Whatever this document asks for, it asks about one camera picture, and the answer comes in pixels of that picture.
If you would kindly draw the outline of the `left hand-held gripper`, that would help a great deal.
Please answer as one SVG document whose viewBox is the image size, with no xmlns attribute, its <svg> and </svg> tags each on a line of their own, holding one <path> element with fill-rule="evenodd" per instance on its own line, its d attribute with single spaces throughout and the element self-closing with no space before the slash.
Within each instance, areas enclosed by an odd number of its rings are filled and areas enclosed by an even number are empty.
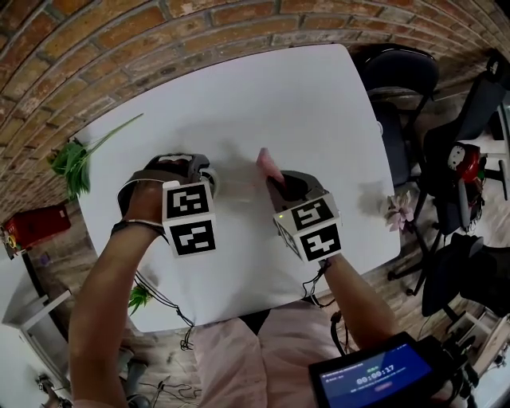
<svg viewBox="0 0 510 408">
<path fill-rule="evenodd" d="M 130 225 L 153 230 L 163 237 L 176 257 L 216 249 L 214 198 L 218 193 L 218 177 L 205 155 L 170 153 L 155 156 L 120 188 L 117 202 L 122 216 L 128 210 L 136 183 L 140 181 L 163 184 L 162 224 L 122 219 L 117 223 L 118 230 Z"/>
</svg>

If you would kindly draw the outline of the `person's left hand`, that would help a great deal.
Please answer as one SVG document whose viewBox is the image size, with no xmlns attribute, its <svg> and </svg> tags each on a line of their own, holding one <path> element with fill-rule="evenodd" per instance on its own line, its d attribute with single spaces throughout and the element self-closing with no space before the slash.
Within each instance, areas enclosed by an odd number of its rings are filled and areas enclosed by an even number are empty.
<svg viewBox="0 0 510 408">
<path fill-rule="evenodd" d="M 163 184 L 156 181 L 137 182 L 124 220 L 141 220 L 162 224 Z"/>
</svg>

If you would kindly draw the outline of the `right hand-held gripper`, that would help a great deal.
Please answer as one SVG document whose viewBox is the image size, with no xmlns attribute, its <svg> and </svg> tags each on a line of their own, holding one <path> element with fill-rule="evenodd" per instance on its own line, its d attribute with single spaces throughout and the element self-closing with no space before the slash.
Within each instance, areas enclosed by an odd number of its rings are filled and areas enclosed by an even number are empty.
<svg viewBox="0 0 510 408">
<path fill-rule="evenodd" d="M 330 193 L 288 209 L 286 198 L 308 198 L 323 191 L 318 179 L 299 171 L 282 171 L 284 181 L 269 176 L 266 187 L 274 210 L 276 227 L 284 243 L 304 262 L 322 261 L 339 253 L 340 214 Z"/>
</svg>

